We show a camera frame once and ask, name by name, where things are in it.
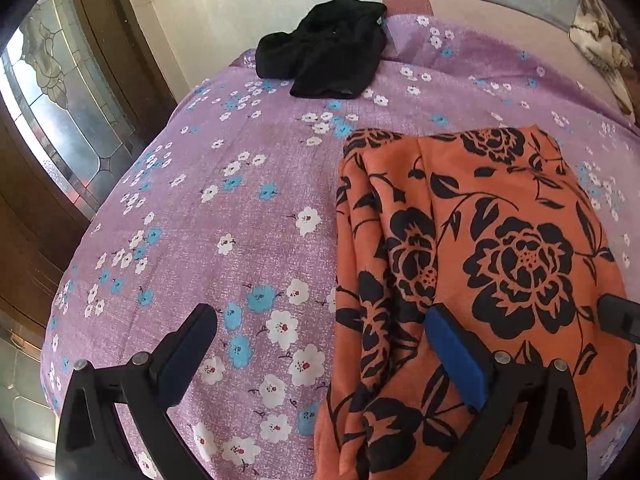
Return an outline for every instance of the black rose print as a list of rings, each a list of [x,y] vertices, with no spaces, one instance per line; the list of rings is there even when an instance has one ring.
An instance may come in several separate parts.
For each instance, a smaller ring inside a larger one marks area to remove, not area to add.
[[[460,137],[469,153],[488,156],[494,162],[508,165],[524,154],[524,135],[515,128],[471,130],[462,132]]]
[[[536,319],[550,333],[571,324],[576,312],[568,277],[573,254],[556,225],[533,227],[507,218],[463,264],[468,286],[482,288],[472,306],[474,317],[489,323],[502,339],[533,328]]]

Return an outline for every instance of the white flower print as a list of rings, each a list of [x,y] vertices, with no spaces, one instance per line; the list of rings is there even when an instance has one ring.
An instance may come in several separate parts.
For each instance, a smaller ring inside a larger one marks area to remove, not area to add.
[[[96,316],[100,316],[104,312],[104,300],[100,300],[95,304],[94,311]]]
[[[138,263],[136,264],[136,274],[142,274],[142,272],[146,268],[147,261],[148,259],[146,258],[146,256],[138,261]]]
[[[230,162],[229,164],[226,165],[226,168],[224,170],[225,176],[231,176],[233,174],[236,174],[238,171],[240,171],[240,162],[238,162],[237,160],[234,160],[233,162]]]
[[[328,123],[318,123],[312,126],[314,133],[322,135],[329,131]]]
[[[131,263],[132,260],[133,260],[133,254],[127,253],[125,256],[123,256],[122,261],[120,262],[120,268],[126,269],[127,267],[129,267],[129,264]]]
[[[179,184],[183,183],[185,178],[187,178],[187,176],[184,173],[175,177],[171,182],[171,187],[176,187]]]
[[[260,454],[260,447],[255,445],[251,437],[233,437],[222,445],[222,458],[233,462],[234,465],[252,464],[255,457]]]
[[[138,465],[140,466],[140,469],[142,469],[144,476],[149,478],[155,478],[158,476],[154,463],[151,462],[151,459],[144,451],[138,453]]]
[[[200,198],[200,202],[204,204],[205,202],[208,202],[213,197],[215,197],[217,194],[218,186],[216,186],[215,184],[211,184],[211,186],[202,190],[202,197]]]
[[[124,256],[124,253],[125,253],[125,252],[126,252],[126,251],[125,251],[124,249],[120,249],[120,250],[116,253],[116,255],[113,257],[113,260],[111,261],[111,267],[115,267],[115,266],[118,264],[118,262],[119,262],[119,261],[122,259],[122,257]]]
[[[264,164],[264,161],[267,160],[267,156],[263,155],[261,153],[259,153],[258,155],[254,156],[253,160],[251,161],[251,163],[254,166],[261,166]]]
[[[376,95],[376,98],[373,99],[373,102],[379,106],[387,106],[389,104],[389,99],[384,97],[383,95]]]
[[[94,286],[92,286],[92,288],[89,289],[89,294],[86,297],[86,302],[93,303],[96,294],[98,294],[98,284],[94,283]]]
[[[324,374],[324,352],[319,352],[314,344],[296,350],[288,371],[294,386],[313,386]]]
[[[275,408],[284,403],[287,395],[287,387],[283,381],[275,375],[267,374],[258,389],[262,396],[265,408]]]
[[[144,236],[144,234],[144,231],[138,231],[136,234],[134,234],[129,243],[129,249],[135,249],[136,247],[138,247],[140,245],[140,242],[142,241],[142,237]]]
[[[327,295],[326,306],[329,308],[329,312],[335,314],[335,287],[331,289],[331,292]]]
[[[104,261],[107,259],[107,253],[103,253],[102,256],[100,256],[100,258],[98,258],[98,261],[95,264],[95,270],[101,269],[102,266],[104,265]]]
[[[193,441],[196,443],[200,456],[205,462],[211,462],[211,457],[218,453],[218,448],[213,442],[213,433],[202,422],[191,429],[193,430]]]
[[[438,36],[431,36],[429,41],[435,48],[440,48],[442,46],[442,40]]]
[[[306,206],[298,213],[296,227],[300,230],[300,235],[304,236],[316,230],[318,224],[322,223],[322,219],[318,216],[318,211]]]
[[[220,237],[218,242],[218,254],[224,254],[227,256],[234,248],[236,241],[230,233]]]
[[[260,423],[260,437],[267,442],[275,444],[276,442],[288,440],[289,433],[291,433],[292,429],[291,425],[287,422],[287,415],[284,413],[280,415],[271,413],[271,415],[267,417],[267,420]]]
[[[291,343],[298,340],[298,320],[286,310],[272,310],[271,319],[265,325],[269,329],[269,341],[283,350],[289,350]]]
[[[221,381],[225,371],[225,364],[222,359],[216,356],[204,359],[198,368],[200,380],[205,384],[215,384]]]

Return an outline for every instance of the blue gripper pad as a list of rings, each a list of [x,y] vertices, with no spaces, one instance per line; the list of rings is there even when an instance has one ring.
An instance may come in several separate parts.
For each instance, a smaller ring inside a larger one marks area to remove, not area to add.
[[[491,352],[476,334],[460,325],[443,303],[428,308],[424,332],[462,402],[480,412],[488,399],[494,373]]]

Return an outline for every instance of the bed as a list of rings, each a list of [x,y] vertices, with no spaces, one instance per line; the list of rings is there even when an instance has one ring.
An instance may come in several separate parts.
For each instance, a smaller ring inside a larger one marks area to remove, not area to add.
[[[536,124],[558,140],[640,301],[640,131],[528,50],[424,14],[384,27],[383,61],[356,100],[292,98],[289,81],[256,77],[252,51],[183,99],[61,282],[41,369],[58,414],[77,359],[122,364],[209,303],[218,334],[172,422],[213,478],[311,478],[333,352],[336,169],[358,128],[427,136]],[[630,373],[622,413],[600,414],[590,478],[638,421],[636,383]],[[160,478],[120,416],[142,471]]]

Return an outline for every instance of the blue flower print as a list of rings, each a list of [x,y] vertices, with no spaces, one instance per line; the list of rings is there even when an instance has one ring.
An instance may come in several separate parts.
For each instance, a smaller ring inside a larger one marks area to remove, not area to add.
[[[138,294],[138,303],[140,306],[147,306],[151,301],[153,301],[154,292],[152,290],[140,290],[140,294]]]
[[[447,124],[449,124],[449,120],[444,115],[440,114],[433,114],[431,116],[431,120],[439,126],[447,126]]]
[[[313,436],[316,426],[316,415],[320,410],[320,403],[314,402],[301,412],[298,412],[298,433],[303,436]]]
[[[133,251],[133,259],[139,260],[145,255],[145,253],[146,253],[146,247],[144,245],[139,245],[138,247],[136,247],[136,250]]]
[[[260,188],[258,192],[258,198],[260,200],[271,200],[278,193],[278,189],[275,184],[265,184]]]
[[[228,178],[223,182],[222,189],[225,191],[231,191],[232,189],[240,186],[240,184],[242,184],[242,176],[232,176],[231,178]]]
[[[254,355],[249,340],[242,334],[236,334],[229,341],[229,359],[234,368],[246,368]]]
[[[149,229],[146,234],[146,243],[150,246],[154,245],[161,237],[162,229],[159,227],[154,227],[153,229]]]
[[[261,314],[271,310],[275,298],[276,293],[271,285],[258,285],[246,295],[246,302],[251,312]]]
[[[353,126],[350,124],[341,124],[335,129],[334,136],[339,139],[348,136],[353,131]]]
[[[111,293],[112,294],[119,293],[123,285],[124,285],[124,280],[122,278],[113,280],[113,284],[111,285]]]
[[[102,274],[98,278],[98,283],[100,283],[101,285],[104,285],[105,283],[107,283],[109,276],[111,276],[111,271],[109,269],[103,270]]]
[[[235,330],[242,325],[242,309],[235,303],[229,303],[225,309],[225,327]]]

